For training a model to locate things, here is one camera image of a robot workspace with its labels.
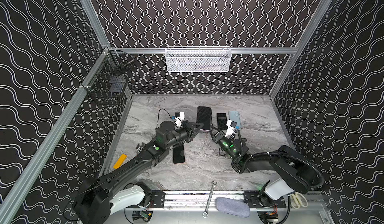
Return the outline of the black phone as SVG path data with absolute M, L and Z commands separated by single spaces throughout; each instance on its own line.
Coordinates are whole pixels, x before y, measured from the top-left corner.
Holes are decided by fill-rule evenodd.
M 174 164 L 180 164 L 185 162 L 184 145 L 180 145 L 173 148 L 173 162 Z
M 198 106 L 196 122 L 203 123 L 203 127 L 201 128 L 201 131 L 209 132 L 211 129 L 211 123 L 212 123 L 211 107 Z

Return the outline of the pale blue phone case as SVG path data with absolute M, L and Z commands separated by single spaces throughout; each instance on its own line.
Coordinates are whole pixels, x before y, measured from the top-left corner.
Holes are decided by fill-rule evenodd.
M 241 119 L 238 111 L 229 111 L 229 119 L 236 122 L 236 129 L 241 129 Z

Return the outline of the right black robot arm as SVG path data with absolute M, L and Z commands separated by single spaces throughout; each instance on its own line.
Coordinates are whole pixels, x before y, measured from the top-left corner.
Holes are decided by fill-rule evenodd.
M 316 165 L 289 146 L 280 146 L 272 152 L 250 154 L 245 138 L 239 131 L 235 133 L 239 135 L 238 139 L 230 140 L 222 130 L 214 126 L 210 130 L 214 143 L 231 157 L 231 166 L 236 173 L 276 172 L 276 176 L 259 191 L 258 199 L 263 207 L 270 207 L 285 195 L 296 192 L 306 194 L 324 184 L 324 177 Z

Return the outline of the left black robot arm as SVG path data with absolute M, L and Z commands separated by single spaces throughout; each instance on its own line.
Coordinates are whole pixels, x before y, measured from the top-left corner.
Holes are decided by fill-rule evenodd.
M 160 163 L 174 146 L 193 141 L 202 127 L 203 123 L 188 120 L 180 128 L 172 121 L 164 121 L 155 129 L 155 137 L 134 158 L 106 175 L 85 179 L 72 205 L 80 221 L 103 224 L 116 211 L 148 204 L 151 190 L 146 185 L 137 184 L 129 189 L 126 185 Z

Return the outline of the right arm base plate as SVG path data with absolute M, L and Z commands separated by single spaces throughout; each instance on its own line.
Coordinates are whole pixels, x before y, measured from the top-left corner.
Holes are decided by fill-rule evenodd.
M 285 209 L 287 207 L 283 197 L 272 200 L 264 194 L 259 194 L 259 191 L 245 191 L 244 203 L 251 209 Z

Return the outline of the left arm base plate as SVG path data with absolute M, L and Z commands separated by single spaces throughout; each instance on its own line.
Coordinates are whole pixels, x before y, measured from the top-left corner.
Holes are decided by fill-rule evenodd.
M 130 209 L 162 209 L 165 203 L 166 193 L 162 191 L 152 191 L 151 196 L 145 195 L 144 200 L 138 205 L 130 205 Z

